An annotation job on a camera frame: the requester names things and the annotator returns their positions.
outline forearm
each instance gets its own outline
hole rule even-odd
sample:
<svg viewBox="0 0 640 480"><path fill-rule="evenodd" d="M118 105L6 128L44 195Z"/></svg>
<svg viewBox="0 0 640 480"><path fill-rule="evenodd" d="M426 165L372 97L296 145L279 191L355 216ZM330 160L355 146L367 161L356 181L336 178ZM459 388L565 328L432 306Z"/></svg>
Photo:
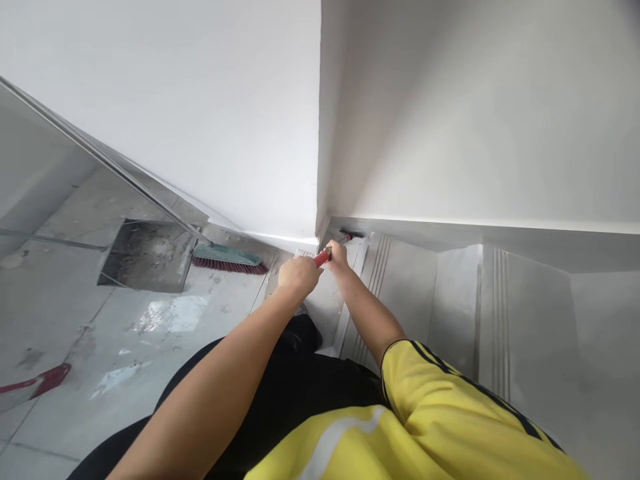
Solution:
<svg viewBox="0 0 640 480"><path fill-rule="evenodd" d="M333 275L358 333L380 366L388 346L405 338L402 327L353 270L344 268Z"/></svg>
<svg viewBox="0 0 640 480"><path fill-rule="evenodd" d="M240 428L302 300L278 288L232 330L173 390L109 478L203 478Z"/></svg>

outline hand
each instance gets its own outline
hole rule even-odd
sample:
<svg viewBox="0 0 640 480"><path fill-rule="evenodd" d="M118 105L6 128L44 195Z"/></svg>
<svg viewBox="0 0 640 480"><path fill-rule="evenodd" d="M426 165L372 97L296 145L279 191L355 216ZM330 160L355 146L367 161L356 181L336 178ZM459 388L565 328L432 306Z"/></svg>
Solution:
<svg viewBox="0 0 640 480"><path fill-rule="evenodd" d="M318 284L322 272L324 269L316 267L311 257L291 259L280 267L278 287L292 289L304 300Z"/></svg>
<svg viewBox="0 0 640 480"><path fill-rule="evenodd" d="M331 240L327 247L331 248L331 260L327 262L327 266L332 274L336 275L351 269L347 262L347 248L344 245L340 245L336 240Z"/></svg>

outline floor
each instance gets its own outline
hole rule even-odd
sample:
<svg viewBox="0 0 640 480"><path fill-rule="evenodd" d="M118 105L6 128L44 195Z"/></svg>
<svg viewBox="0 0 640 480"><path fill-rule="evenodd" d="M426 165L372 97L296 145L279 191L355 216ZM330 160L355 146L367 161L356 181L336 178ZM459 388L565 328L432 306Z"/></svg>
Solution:
<svg viewBox="0 0 640 480"><path fill-rule="evenodd" d="M171 376L196 350L226 335L277 284L292 255L207 224L207 218L148 177L143 182L214 241L250 251L266 275L191 268L180 294L97 286L103 253L26 242L0 262L0 385L63 361L63 384L0 413L0 478L63 479L102 440L150 414ZM100 168L38 230L87 243L112 242L122 219L166 220ZM350 260L357 249L351 248ZM332 344L342 310L331 275L309 300Z"/></svg>

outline broom bristles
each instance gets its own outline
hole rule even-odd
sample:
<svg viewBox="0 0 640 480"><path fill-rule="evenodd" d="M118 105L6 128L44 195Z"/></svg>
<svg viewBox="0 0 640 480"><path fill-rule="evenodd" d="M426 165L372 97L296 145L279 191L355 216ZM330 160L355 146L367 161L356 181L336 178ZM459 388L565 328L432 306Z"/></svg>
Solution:
<svg viewBox="0 0 640 480"><path fill-rule="evenodd" d="M201 257L191 257L191 264L194 267L202 267L213 270L222 270L238 273L249 273L252 275L264 275L269 271L264 263L258 265L244 265L242 263L225 262L222 260L206 259Z"/></svg>

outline red tool handle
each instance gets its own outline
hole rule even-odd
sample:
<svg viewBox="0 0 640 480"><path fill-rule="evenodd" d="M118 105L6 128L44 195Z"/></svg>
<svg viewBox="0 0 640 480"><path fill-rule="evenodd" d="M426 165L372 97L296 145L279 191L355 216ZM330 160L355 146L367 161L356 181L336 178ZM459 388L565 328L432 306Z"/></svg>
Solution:
<svg viewBox="0 0 640 480"><path fill-rule="evenodd" d="M330 252L326 250L322 250L322 252L320 252L320 255L318 255L313 260L315 262L315 266L320 268L320 265L322 265L324 262L328 262L330 258L331 258Z"/></svg>

